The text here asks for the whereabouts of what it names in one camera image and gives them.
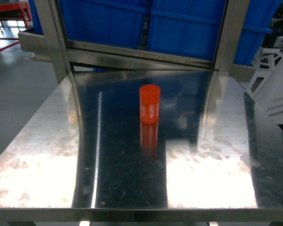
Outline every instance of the stainless steel table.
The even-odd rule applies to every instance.
[[[227,73],[75,81],[79,102],[64,79],[0,156],[0,221],[283,221],[283,132]]]

